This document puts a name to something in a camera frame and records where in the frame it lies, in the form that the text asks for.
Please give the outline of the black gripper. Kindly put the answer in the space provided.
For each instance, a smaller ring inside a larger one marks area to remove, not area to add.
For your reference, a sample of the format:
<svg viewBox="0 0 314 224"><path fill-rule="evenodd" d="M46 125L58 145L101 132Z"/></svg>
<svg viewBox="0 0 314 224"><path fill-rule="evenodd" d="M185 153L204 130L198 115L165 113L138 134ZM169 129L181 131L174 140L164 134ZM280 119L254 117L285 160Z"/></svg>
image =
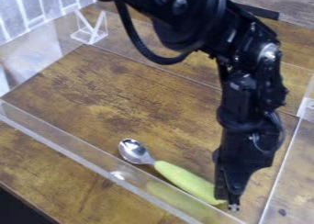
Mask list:
<svg viewBox="0 0 314 224"><path fill-rule="evenodd" d="M228 199L229 210L241 209L252 175L273 165L287 131L277 112L266 112L258 120L240 122L226 111L217 112L222 126L221 143L214 152L216 199Z"/></svg>

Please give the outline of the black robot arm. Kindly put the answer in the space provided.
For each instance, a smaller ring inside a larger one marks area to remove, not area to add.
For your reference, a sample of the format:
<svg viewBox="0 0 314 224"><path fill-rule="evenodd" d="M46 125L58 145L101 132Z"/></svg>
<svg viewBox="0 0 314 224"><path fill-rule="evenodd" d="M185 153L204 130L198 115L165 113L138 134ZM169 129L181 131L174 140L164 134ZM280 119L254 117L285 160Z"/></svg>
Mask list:
<svg viewBox="0 0 314 224"><path fill-rule="evenodd" d="M273 165L285 140L277 109L289 89L277 33L232 0L98 0L115 3L140 53L164 65L194 51L217 61L222 87L214 197L241 207L252 175Z"/></svg>

